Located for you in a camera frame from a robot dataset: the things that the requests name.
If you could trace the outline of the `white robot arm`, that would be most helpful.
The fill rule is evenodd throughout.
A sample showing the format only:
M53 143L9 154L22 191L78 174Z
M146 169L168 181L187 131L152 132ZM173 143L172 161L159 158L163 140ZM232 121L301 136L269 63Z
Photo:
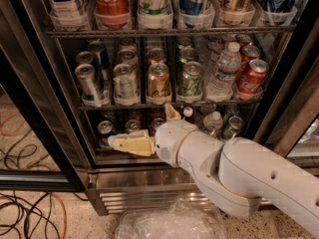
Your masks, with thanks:
M249 217L266 199L319 238L319 178L246 138L211 137L165 106L166 122L154 136L144 130L112 135L111 148L158 158L188 172L223 212Z

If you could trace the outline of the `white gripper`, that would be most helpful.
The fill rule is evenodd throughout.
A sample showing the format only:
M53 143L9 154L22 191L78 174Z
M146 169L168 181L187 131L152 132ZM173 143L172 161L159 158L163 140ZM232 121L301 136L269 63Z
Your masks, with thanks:
M179 112L170 103L164 105L164 112L167 122L158 127L155 138L149 136L146 129L142 129L109 136L109 146L114 150L140 156L157 153L160 160L178 167L180 146L191 132L197 130L197 126L181 119Z

